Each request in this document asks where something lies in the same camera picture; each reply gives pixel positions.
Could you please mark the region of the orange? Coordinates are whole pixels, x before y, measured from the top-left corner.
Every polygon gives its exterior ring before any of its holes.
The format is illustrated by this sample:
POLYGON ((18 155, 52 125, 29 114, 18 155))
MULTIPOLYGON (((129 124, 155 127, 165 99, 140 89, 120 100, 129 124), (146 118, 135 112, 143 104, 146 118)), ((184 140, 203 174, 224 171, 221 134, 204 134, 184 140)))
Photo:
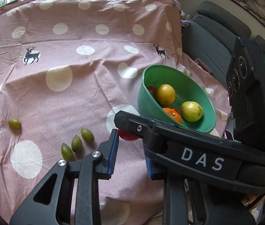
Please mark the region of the orange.
POLYGON ((175 120, 176 122, 178 122, 180 124, 183 123, 181 115, 179 113, 177 113, 176 111, 174 111, 172 108, 162 108, 162 109, 173 120, 175 120))

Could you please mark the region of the yellow lemon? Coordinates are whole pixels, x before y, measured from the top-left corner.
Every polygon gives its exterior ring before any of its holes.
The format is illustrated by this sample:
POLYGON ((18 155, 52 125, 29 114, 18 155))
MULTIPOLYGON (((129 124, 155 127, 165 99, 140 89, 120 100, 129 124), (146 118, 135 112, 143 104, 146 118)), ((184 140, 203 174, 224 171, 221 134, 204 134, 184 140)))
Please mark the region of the yellow lemon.
POLYGON ((164 106, 170 105, 176 98, 174 88, 169 84, 162 84, 156 90, 156 101, 164 106))

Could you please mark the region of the yellow-green pear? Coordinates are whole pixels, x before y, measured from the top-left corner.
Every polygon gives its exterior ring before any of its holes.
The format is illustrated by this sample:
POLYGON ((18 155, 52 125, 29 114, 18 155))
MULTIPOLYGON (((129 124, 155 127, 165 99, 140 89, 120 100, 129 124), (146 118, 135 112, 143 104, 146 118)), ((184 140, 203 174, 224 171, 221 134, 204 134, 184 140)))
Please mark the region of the yellow-green pear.
POLYGON ((181 104, 181 114, 186 121, 197 122, 202 118, 204 112, 199 103, 186 101, 181 104))

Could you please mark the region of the green plastic bowl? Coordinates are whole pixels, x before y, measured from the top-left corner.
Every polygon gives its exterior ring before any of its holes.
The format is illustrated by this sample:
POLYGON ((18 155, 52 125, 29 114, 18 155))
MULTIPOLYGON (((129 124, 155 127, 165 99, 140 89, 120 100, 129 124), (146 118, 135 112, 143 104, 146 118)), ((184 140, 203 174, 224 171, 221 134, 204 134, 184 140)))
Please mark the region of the green plastic bowl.
POLYGON ((155 64, 148 66, 142 73, 142 83, 137 98, 139 113, 152 119, 177 125, 182 128, 189 128, 202 133, 211 132, 216 125, 216 113, 212 102, 205 91, 190 77, 172 67, 155 64), (203 116, 196 122, 189 122, 182 119, 178 123, 163 111, 156 99, 151 95, 148 86, 158 88, 162 84, 172 86, 176 93, 176 98, 170 108, 181 109, 181 104, 186 101, 194 101, 200 104, 203 109, 203 116))

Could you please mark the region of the green olive near lemon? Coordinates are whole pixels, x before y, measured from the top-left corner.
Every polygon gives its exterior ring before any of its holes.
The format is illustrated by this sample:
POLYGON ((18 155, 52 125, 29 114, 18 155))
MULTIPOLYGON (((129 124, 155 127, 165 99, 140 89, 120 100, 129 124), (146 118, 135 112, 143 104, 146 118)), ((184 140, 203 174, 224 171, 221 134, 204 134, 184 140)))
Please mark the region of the green olive near lemon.
POLYGON ((61 154, 62 157, 68 162, 72 162, 75 159, 72 149, 65 143, 62 143, 61 145, 61 154))

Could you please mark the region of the green olive right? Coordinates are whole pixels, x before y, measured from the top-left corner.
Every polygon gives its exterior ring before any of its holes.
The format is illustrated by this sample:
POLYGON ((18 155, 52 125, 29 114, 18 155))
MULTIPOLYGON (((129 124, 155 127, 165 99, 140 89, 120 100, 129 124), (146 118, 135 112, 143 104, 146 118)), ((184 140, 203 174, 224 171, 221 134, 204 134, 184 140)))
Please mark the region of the green olive right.
POLYGON ((95 140, 93 133, 88 128, 81 128, 81 135, 87 143, 92 143, 95 140))

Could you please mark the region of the green olive middle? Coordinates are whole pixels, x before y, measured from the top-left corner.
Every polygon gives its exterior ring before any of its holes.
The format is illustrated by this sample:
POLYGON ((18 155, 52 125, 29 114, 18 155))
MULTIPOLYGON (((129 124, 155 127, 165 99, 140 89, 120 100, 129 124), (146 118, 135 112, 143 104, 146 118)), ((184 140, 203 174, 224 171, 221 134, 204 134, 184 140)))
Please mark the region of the green olive middle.
POLYGON ((78 135, 75 135, 72 139, 71 148, 72 151, 78 153, 82 150, 82 140, 78 135))

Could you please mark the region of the green olive far left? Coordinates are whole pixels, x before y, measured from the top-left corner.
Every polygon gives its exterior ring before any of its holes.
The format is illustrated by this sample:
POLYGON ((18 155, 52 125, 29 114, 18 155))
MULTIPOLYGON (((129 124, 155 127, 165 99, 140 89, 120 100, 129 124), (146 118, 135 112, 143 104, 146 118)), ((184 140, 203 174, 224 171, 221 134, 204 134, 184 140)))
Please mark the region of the green olive far left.
POLYGON ((12 128, 12 129, 19 130, 22 128, 21 122, 17 119, 9 119, 8 124, 9 124, 10 128, 12 128))

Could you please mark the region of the pink polka dot tablecloth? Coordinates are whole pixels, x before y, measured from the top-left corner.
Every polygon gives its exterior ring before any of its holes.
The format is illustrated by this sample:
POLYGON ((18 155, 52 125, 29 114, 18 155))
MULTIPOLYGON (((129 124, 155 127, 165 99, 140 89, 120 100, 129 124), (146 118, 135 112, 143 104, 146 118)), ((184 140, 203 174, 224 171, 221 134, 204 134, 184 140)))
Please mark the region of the pink polka dot tablecloth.
POLYGON ((31 0, 0 10, 0 215, 9 221, 81 128, 105 141, 120 110, 138 114, 152 64, 193 79, 226 127, 227 91, 183 51, 176 0, 31 0), (9 119, 21 122, 10 128, 9 119))

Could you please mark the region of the colourful cloth on sofa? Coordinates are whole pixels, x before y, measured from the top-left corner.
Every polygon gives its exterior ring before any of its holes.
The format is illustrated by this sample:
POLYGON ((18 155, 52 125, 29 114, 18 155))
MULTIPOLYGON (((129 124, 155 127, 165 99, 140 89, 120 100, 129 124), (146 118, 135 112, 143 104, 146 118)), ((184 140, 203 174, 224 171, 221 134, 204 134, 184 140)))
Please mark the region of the colourful cloth on sofa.
POLYGON ((190 14, 185 13, 184 11, 181 11, 180 14, 180 20, 182 27, 187 27, 190 25, 190 19, 192 16, 190 14))

